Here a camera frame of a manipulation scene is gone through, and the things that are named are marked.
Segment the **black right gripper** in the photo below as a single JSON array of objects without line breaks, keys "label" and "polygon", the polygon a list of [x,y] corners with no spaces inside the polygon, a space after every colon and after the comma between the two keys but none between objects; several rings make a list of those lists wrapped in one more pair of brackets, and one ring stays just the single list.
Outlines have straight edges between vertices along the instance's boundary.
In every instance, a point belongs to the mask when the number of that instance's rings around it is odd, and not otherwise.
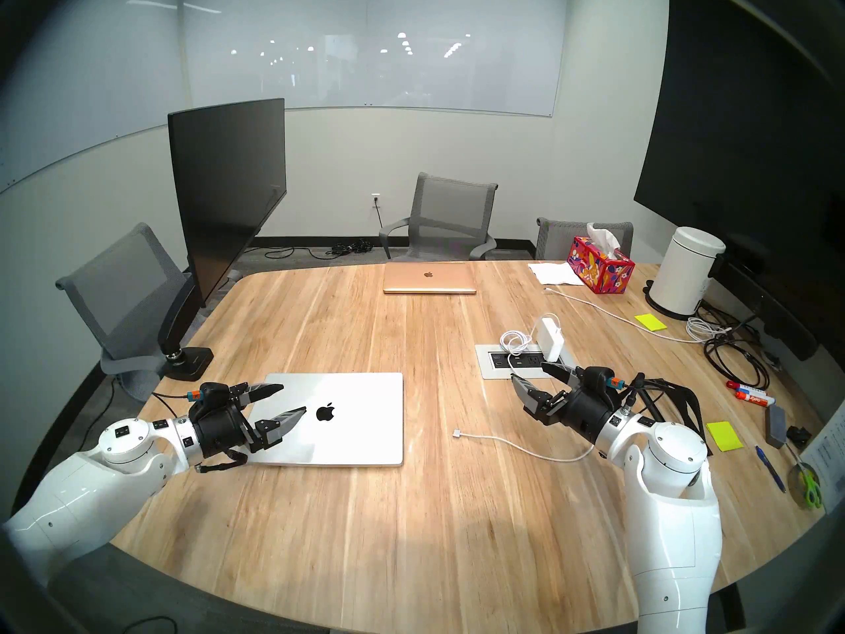
[{"label": "black right gripper", "polygon": [[540,390],[528,379],[510,376],[523,410],[534,420],[569,427],[589,442],[596,442],[611,416],[619,410],[619,389],[608,381],[616,377],[611,368],[580,368],[567,364],[542,364],[543,373],[570,388],[554,404],[554,395]]}]

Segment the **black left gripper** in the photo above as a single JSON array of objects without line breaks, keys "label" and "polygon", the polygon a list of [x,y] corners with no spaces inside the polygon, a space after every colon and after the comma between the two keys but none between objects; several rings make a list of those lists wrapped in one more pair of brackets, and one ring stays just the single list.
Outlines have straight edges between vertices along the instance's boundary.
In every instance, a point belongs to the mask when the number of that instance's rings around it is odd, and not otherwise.
[{"label": "black left gripper", "polygon": [[246,447],[249,452],[278,445],[307,412],[306,406],[255,422],[254,428],[243,416],[243,408],[282,391],[278,383],[201,384],[192,392],[191,424],[204,459],[226,453],[233,462],[245,463],[246,455],[231,451]]}]

